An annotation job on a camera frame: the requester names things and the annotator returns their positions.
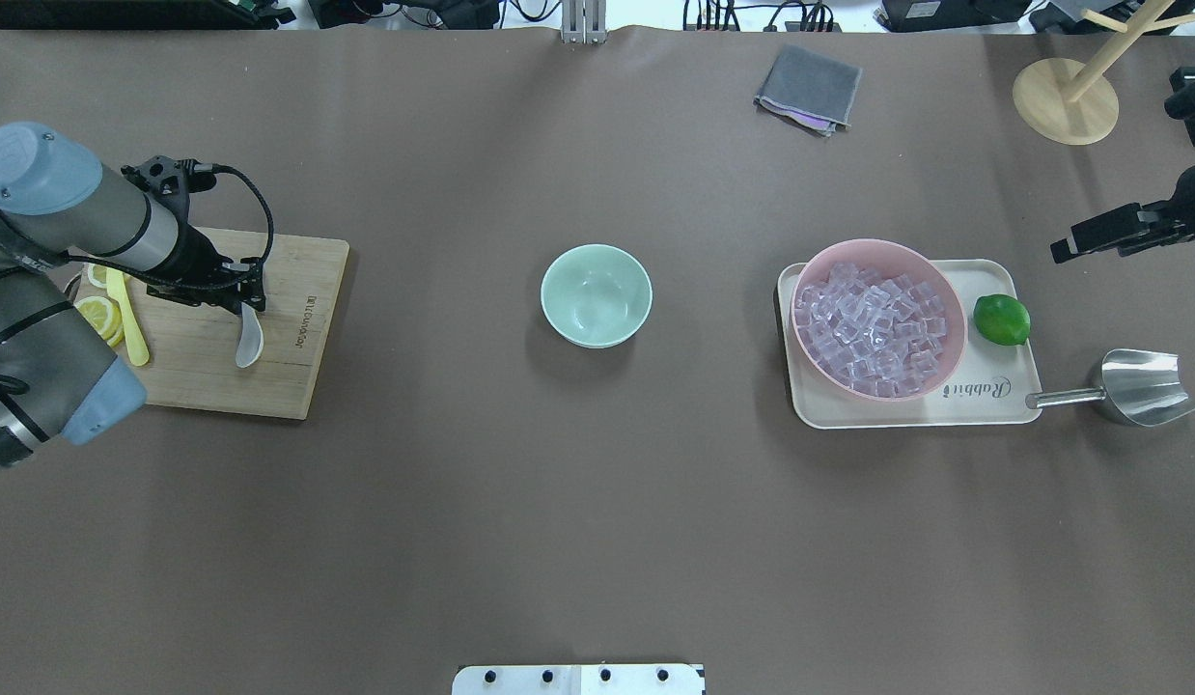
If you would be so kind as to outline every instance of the white label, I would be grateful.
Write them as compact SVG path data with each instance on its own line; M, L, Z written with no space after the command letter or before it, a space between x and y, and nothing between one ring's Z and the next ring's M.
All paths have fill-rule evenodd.
M937 10L942 8L940 1L937 2L913 2L911 10L906 11L907 19L914 18L931 18L932 14L937 13Z

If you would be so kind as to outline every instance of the light blue robot joint cap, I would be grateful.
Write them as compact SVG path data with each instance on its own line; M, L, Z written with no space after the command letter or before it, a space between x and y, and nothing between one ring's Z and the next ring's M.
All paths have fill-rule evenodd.
M86 201L103 165L90 149L42 123L0 128L0 210L50 215Z

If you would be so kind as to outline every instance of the yellow knife handle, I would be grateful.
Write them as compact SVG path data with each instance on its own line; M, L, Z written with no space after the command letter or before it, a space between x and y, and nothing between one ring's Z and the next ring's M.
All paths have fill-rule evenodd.
M108 269L104 273L104 289L112 296L122 310L122 328L125 331L125 353L130 364L142 368L152 359L152 352L147 349L147 340L143 332L139 330L139 321L134 319L134 307L130 305L129 294L125 291L125 273Z

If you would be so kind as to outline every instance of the white tray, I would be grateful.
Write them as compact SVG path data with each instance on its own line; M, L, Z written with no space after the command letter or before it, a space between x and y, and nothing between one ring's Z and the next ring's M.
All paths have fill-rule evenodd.
M808 361L791 328L791 296L805 264L788 265L778 276L778 310L786 343L791 399L799 419L817 430L871 426L939 426L954 424L1022 424L1040 417L1027 408L1027 393L1042 390L1031 344L1006 348L985 339L969 312L983 295L1010 295L1013 279L987 259L932 260L967 310L967 349L945 386L919 400L878 404L859 400L829 382Z

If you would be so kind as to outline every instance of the pink bowl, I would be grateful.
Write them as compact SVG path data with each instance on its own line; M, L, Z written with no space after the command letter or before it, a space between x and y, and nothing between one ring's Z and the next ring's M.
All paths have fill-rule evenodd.
M864 269L876 269L885 278L906 273L907 277L911 277L917 283L927 282L931 284L932 289L940 296L942 303L945 303L945 321L949 328L945 339L942 340L942 346L945 348L945 351L937 359L939 364L937 373L924 382L923 390L912 393L911 395L897 396L897 399L883 399L880 395L859 393L831 377L826 370L820 368L813 355L808 351L808 348L804 346L804 340L799 334L799 320L796 318L796 305L799 302L799 293L809 284L827 281L833 264L840 263L858 264L859 267ZM808 260L804 272L799 273L799 281L796 282L796 290L791 294L791 330L795 331L796 343L799 343L799 348L808 356L808 361L833 386L851 393L851 395L857 395L859 399L880 400L885 401L885 404L901 404L903 400L923 399L924 395L929 395L929 393L940 388L942 383L945 383L950 379L950 375L954 374L954 370L958 368L958 362L962 361L962 351L967 346L967 313L962 308L962 302L960 302L958 295L954 290L954 285L950 284L950 281L937 270L937 266L931 260L925 259L924 256L919 256L918 252L908 250L901 244L883 241L881 239L841 241L828 247L828 250L821 251L819 254L813 256L811 260Z

